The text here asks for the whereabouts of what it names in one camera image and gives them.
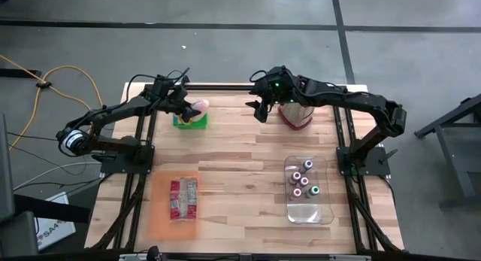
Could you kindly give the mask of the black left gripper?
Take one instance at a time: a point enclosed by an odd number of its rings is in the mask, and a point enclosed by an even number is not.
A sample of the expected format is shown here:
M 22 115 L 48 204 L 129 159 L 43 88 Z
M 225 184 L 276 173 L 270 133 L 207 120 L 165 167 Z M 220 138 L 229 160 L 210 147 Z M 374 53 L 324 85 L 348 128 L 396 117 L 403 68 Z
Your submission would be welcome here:
M 151 85 L 145 87 L 144 98 L 149 101 L 148 113 L 163 111 L 165 113 L 182 113 L 181 120 L 189 122 L 201 111 L 193 109 L 185 100 L 187 91 L 177 86 L 175 81 L 166 76 L 157 75 Z

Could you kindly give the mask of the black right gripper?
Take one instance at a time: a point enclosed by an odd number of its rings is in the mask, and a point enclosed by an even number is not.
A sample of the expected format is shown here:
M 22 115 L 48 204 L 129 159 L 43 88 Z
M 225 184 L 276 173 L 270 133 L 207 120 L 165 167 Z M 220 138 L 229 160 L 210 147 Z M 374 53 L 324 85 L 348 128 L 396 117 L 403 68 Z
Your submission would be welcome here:
M 259 96 L 269 104 L 287 104 L 295 102 L 295 93 L 300 88 L 300 80 L 284 65 L 274 66 L 269 71 L 258 70 L 250 76 L 254 84 L 250 94 Z M 245 105 L 255 109 L 255 118 L 265 123 L 268 118 L 266 105 L 258 101 L 246 102 Z

